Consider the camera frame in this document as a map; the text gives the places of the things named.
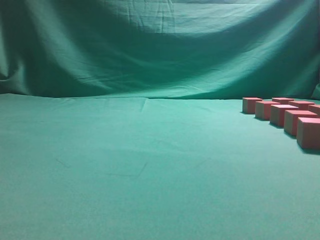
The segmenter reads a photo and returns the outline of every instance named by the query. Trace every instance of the green tablecloth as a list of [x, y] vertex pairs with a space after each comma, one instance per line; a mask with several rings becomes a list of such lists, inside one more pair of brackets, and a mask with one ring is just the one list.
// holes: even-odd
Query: green tablecloth
[[320, 156], [241, 100], [0, 95], [0, 239], [319, 239]]

